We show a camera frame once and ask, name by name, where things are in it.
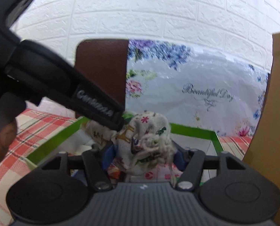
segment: cardboard box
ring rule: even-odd
[[[273,65],[263,111],[244,161],[280,188],[280,33],[273,35]],[[275,222],[280,225],[280,211]]]

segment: brick texture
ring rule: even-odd
[[[280,0],[35,0],[13,30],[74,64],[88,38],[168,40],[271,69]]]

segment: human hand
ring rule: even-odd
[[[3,127],[0,132],[0,162],[7,154],[9,146],[14,141],[17,134],[16,120]]]

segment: plaid tablecloth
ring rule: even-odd
[[[17,117],[18,135],[0,164],[0,226],[9,225],[12,221],[5,196],[11,185],[29,172],[25,157],[74,121],[74,118],[31,109],[27,109]],[[220,141],[226,151],[242,159],[251,139],[223,137]]]

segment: blue flower print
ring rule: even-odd
[[[251,70],[253,70],[253,71],[255,70],[253,65],[248,64],[248,66],[249,66],[249,68],[250,68]]]
[[[263,91],[263,93],[261,95],[258,95],[258,104],[260,106],[260,109],[262,108],[263,104],[264,104],[264,100],[265,100],[265,94],[266,94],[266,91]]]
[[[253,117],[255,120],[257,120],[260,117],[259,110],[255,111],[255,113],[253,114]]]
[[[216,134],[217,134],[219,137],[226,137],[226,133],[222,133],[222,132],[219,131],[219,130],[216,131]]]
[[[135,62],[157,58],[168,63],[170,68],[177,70],[179,64],[185,64],[190,58],[192,50],[185,45],[177,45],[160,41],[131,40],[128,48],[128,60],[134,58]]]
[[[250,132],[253,134],[255,133],[256,127],[255,126],[250,126]]]

